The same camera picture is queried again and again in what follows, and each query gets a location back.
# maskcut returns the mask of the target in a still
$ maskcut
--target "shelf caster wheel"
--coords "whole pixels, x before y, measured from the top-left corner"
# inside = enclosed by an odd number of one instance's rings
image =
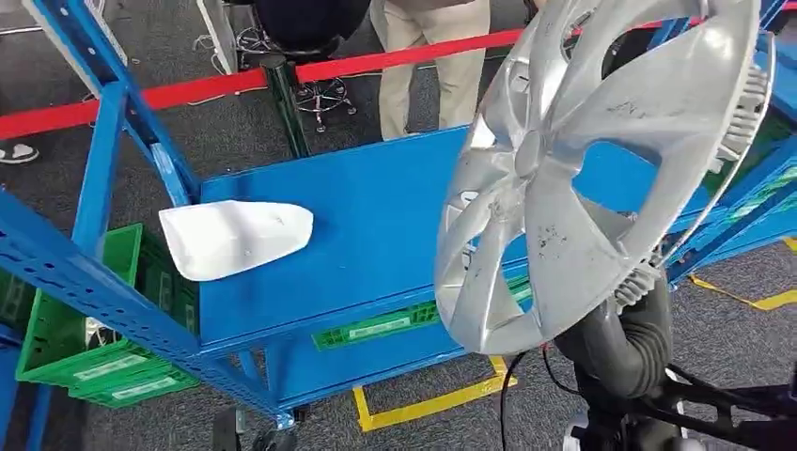
[[[296,449],[296,431],[270,430],[260,434],[252,443],[252,451],[292,451]]]

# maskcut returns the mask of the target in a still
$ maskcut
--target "metal pole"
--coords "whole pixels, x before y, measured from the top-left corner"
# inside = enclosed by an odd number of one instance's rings
[[[260,64],[266,70],[268,86],[272,91],[282,122],[285,124],[290,153],[294,158],[309,157],[310,149],[307,146],[305,132],[302,130],[296,100],[293,99],[293,93],[290,90],[290,78],[285,57],[281,54],[266,54]]]
[[[41,31],[40,26],[26,26],[23,28],[3,28],[0,30],[0,36],[19,35],[22,33],[32,33],[34,31]]]

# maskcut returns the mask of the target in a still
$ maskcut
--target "blue shelf frame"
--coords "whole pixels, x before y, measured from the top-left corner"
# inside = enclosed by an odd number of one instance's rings
[[[762,21],[771,20],[772,14],[764,15]],[[765,64],[767,55],[763,53],[766,43],[758,42],[756,60]],[[797,46],[783,45],[777,48],[774,92],[771,108],[777,110],[797,128]],[[742,216],[752,202],[756,202],[768,185],[782,178],[797,166],[797,135],[792,134],[782,141],[771,143],[772,150],[743,179],[732,186],[720,199],[718,206],[727,212],[727,218],[700,227],[698,231],[676,252],[668,262],[667,275],[671,284],[677,284],[689,273],[723,258],[733,257],[755,247],[777,241],[780,237],[797,233],[797,221],[784,223],[783,214],[778,214],[780,206],[789,202],[793,195],[788,193],[788,185],[771,192],[772,202],[763,202]],[[772,225],[767,221],[773,216]]]
[[[12,195],[0,191],[0,266],[78,311],[101,319],[214,388],[270,415],[281,428],[293,425],[291,407],[347,388],[339,385],[277,399],[258,374],[252,354],[252,346],[257,343],[242,342],[235,350],[229,346],[216,350],[202,346],[196,336],[101,264],[102,237],[108,223],[122,129],[154,166],[173,205],[200,202],[202,185],[147,107],[140,89],[84,1],[27,3],[35,10],[35,16],[45,22],[50,38],[60,44],[65,56],[86,76],[89,87],[101,94],[101,107],[71,240]],[[783,1],[770,2],[769,7],[779,8],[782,4]],[[520,265],[510,271],[521,272],[523,268]],[[376,310],[369,312],[364,308],[359,314],[378,313]],[[231,352],[237,352],[240,367],[230,362]],[[364,375],[358,382],[397,376],[460,354],[457,349],[435,353],[401,367]]]
[[[0,449],[6,442],[6,433],[17,397],[17,381],[14,368],[20,356],[22,338],[4,324],[0,324]],[[28,428],[27,451],[40,451],[50,409],[50,396],[53,387],[37,385],[36,401]]]

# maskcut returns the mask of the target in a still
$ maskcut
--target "blue shelf panel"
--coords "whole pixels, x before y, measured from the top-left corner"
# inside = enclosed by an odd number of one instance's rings
[[[316,350],[309,335],[281,339],[270,343],[265,352],[269,388],[281,409],[465,353],[442,323],[324,351]]]
[[[19,356],[19,348],[0,345],[0,449],[3,449],[6,441],[6,430],[14,410],[14,400],[17,398],[14,368],[17,367]]]
[[[464,128],[428,133],[205,182],[203,202],[287,202],[309,209],[315,219],[305,249],[201,284],[204,350],[305,328],[321,317],[383,301],[382,311],[369,312],[373,316],[408,304],[408,293],[428,290],[446,185],[465,135]],[[649,163],[599,143],[587,153],[574,186],[609,209],[635,211],[654,176]],[[684,217],[708,200],[701,189]],[[505,262],[524,256],[524,241],[517,240]],[[398,298],[404,304],[394,303]],[[337,324],[358,319],[344,317]]]
[[[797,209],[769,213],[735,239],[723,244],[705,265],[737,256],[797,233]]]
[[[779,40],[777,62],[774,69],[772,106],[791,120],[797,121],[797,45]],[[755,61],[762,68],[767,67],[767,54],[756,52]]]
[[[0,345],[10,344],[12,346],[21,346],[22,338],[20,334],[8,327],[5,324],[0,324]]]

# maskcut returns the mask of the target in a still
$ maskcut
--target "blue metal shelf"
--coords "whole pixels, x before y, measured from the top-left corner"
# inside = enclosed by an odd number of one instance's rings
[[[0,449],[6,442],[6,429],[11,421],[14,400],[17,398],[17,380],[14,379],[14,368],[20,349],[0,343]]]
[[[782,3],[765,2],[764,19]],[[465,129],[200,183],[84,0],[31,0],[30,5],[48,37],[102,100],[72,241],[0,191],[0,265],[269,414],[281,428],[292,425],[292,406],[461,353],[440,325],[324,352],[315,350],[309,333],[429,298],[442,196]],[[776,101],[788,108],[794,98]],[[198,339],[101,264],[122,126],[160,175],[173,205],[272,200],[302,205],[316,215],[313,238],[303,251],[202,284]],[[654,171],[632,154],[598,143],[574,186],[611,210],[636,211]],[[698,191],[671,231],[688,226],[708,200]],[[709,221],[722,214],[715,210]],[[508,276],[524,271],[523,255],[519,240],[506,256]],[[265,349],[268,386],[257,374],[252,349]],[[235,351],[242,370],[229,363]]]
[[[704,264],[743,254],[752,249],[780,241],[797,232],[797,208],[770,213],[748,230],[720,246]]]
[[[465,353],[443,323],[322,351],[309,335],[288,337],[269,343],[265,352],[272,393],[284,409]]]
[[[287,202],[313,211],[316,221],[302,251],[200,284],[203,350],[217,355],[274,334],[340,325],[345,310],[358,310],[345,314],[353,321],[432,299],[423,291],[432,283],[441,206],[466,133],[428,133],[206,181],[202,202]],[[655,171],[600,143],[574,185],[609,209],[636,211]],[[708,200],[699,190],[684,218]],[[674,230],[688,224],[681,220]],[[524,242],[515,241],[505,262],[524,257]]]

